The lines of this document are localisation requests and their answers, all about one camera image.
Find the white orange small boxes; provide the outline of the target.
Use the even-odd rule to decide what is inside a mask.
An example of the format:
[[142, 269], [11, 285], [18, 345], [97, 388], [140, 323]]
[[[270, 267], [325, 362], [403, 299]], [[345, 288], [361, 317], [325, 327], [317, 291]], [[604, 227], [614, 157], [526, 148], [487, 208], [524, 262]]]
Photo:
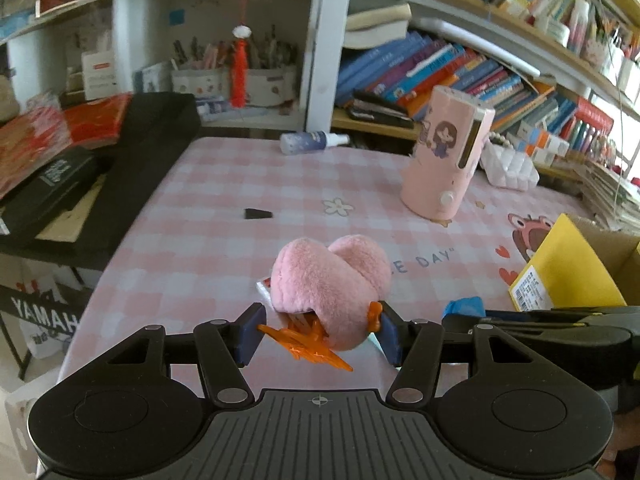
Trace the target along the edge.
[[518, 127], [511, 142], [514, 148], [527, 154], [537, 165], [551, 167], [555, 159], [564, 158], [570, 144], [544, 128], [523, 124]]

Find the red patterned bag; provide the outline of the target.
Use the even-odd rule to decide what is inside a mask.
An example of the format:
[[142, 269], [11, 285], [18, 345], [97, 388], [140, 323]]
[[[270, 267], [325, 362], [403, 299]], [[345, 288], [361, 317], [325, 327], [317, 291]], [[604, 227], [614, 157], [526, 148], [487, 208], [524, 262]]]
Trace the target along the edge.
[[70, 108], [47, 92], [28, 102], [25, 114], [1, 127], [1, 194], [9, 194], [66, 148], [103, 148], [118, 142], [130, 93]]

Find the white red staples box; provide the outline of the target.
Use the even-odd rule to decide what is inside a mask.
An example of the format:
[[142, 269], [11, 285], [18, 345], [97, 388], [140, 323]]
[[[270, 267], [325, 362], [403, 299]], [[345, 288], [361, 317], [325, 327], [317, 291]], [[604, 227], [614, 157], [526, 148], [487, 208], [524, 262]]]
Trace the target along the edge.
[[272, 306], [271, 303], [271, 280], [269, 276], [262, 278], [256, 283], [256, 288], [259, 292], [259, 295], [264, 300], [265, 304], [268, 304], [269, 307]]

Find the white bookshelf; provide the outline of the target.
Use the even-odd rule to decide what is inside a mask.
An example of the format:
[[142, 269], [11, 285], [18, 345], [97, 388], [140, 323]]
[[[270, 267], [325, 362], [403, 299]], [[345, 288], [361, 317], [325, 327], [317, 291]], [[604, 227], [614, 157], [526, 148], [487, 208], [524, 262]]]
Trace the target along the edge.
[[[286, 26], [299, 28], [304, 34], [299, 40], [303, 55], [299, 111], [290, 121], [292, 126], [323, 130], [331, 125], [347, 14], [363, 1], [382, 4], [388, 0], [308, 0], [300, 20], [291, 16], [296, 4], [286, 5]], [[615, 84], [586, 61], [539, 35], [532, 26], [480, 0], [398, 1], [411, 4], [416, 26], [448, 23], [457, 29], [457, 39], [468, 46], [495, 44], [519, 58], [529, 73], [551, 74], [567, 89], [579, 94], [595, 93], [618, 105], [627, 115], [639, 115], [639, 104], [623, 96]], [[25, 103], [43, 90], [64, 84], [64, 67], [54, 60], [55, 52], [63, 47], [60, 28], [73, 18], [87, 16], [99, 6], [107, 6], [112, 11], [112, 47], [119, 90], [131, 90], [138, 70], [166, 58], [168, 0], [65, 3], [2, 40], [14, 70], [12, 84], [18, 102]]]

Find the pink cylindrical dispenser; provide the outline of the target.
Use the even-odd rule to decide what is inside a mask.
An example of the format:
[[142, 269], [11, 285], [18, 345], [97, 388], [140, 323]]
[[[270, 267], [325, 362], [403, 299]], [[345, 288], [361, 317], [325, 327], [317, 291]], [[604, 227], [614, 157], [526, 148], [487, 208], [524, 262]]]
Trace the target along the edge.
[[400, 199], [432, 221], [456, 215], [488, 141], [495, 110], [475, 96], [434, 88], [422, 130], [402, 174]]

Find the black long box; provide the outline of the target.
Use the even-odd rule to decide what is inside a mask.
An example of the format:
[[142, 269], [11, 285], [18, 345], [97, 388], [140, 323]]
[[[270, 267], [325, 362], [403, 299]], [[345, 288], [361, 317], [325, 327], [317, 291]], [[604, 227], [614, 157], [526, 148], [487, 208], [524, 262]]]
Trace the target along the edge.
[[68, 148], [2, 200], [1, 235], [35, 237], [73, 200], [80, 200], [98, 175], [92, 151]]

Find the yellow cardboard box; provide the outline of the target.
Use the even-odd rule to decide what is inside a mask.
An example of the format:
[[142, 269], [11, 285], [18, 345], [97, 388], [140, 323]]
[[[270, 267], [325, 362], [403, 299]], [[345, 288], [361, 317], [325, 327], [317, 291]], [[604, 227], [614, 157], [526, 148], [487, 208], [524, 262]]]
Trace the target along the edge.
[[639, 237], [561, 214], [509, 287], [518, 312], [639, 304]]

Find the white pen holder cup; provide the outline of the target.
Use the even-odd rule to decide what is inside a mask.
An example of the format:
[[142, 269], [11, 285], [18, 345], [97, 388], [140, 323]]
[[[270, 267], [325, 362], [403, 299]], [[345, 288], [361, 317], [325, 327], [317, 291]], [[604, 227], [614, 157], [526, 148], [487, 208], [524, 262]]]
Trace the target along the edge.
[[256, 68], [247, 71], [246, 102], [254, 107], [276, 107], [297, 98], [297, 68]]

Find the small black wedge piece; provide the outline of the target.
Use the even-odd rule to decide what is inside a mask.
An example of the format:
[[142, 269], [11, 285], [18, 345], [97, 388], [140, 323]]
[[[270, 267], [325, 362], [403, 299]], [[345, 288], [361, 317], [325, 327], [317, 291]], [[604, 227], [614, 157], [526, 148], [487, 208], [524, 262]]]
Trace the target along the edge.
[[273, 217], [273, 213], [269, 210], [256, 209], [256, 208], [244, 209], [244, 218], [246, 220], [271, 219], [272, 217]]

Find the blue white spray bottle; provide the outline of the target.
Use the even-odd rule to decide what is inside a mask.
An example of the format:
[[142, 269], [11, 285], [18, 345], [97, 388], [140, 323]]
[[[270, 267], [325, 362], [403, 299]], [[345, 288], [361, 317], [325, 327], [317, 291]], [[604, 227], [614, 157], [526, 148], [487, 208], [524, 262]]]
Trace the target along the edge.
[[333, 132], [288, 132], [280, 135], [280, 149], [285, 155], [298, 155], [313, 152], [322, 152], [328, 148], [348, 145], [348, 134]]

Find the stack of newspapers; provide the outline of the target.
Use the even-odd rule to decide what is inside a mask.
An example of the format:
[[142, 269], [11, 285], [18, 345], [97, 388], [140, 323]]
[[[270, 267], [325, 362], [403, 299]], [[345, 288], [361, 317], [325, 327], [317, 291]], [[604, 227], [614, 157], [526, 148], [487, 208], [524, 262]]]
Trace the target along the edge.
[[611, 231], [639, 234], [639, 188], [613, 170], [587, 160], [574, 166], [578, 188], [594, 221]]

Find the row of leaning books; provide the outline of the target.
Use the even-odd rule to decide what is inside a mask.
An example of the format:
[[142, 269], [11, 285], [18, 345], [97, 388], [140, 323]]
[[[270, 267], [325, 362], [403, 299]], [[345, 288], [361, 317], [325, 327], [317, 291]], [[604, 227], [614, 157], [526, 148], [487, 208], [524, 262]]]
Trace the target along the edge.
[[484, 51], [444, 38], [408, 32], [401, 39], [345, 53], [338, 71], [334, 127], [412, 139], [437, 87], [480, 99], [496, 111], [500, 128], [551, 101], [545, 120], [563, 106], [563, 88], [551, 74], [525, 70]]

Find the red hanging tassel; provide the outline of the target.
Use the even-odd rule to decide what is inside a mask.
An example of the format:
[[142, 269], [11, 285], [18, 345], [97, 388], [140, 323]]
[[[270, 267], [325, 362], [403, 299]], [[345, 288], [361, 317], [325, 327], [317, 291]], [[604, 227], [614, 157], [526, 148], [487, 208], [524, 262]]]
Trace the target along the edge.
[[240, 0], [240, 24], [232, 30], [234, 57], [231, 72], [231, 105], [242, 108], [246, 104], [246, 76], [248, 70], [246, 47], [252, 31], [246, 24], [248, 0]]

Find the pink plush heart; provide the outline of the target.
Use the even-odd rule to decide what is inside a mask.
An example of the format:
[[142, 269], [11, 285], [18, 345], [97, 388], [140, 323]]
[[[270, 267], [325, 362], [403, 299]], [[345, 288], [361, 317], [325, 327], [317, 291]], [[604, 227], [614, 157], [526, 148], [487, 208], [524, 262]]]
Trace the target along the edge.
[[390, 293], [392, 270], [385, 250], [356, 234], [328, 246], [302, 237], [278, 253], [270, 275], [270, 302], [284, 318], [313, 314], [332, 350], [348, 351], [372, 332], [370, 304]]

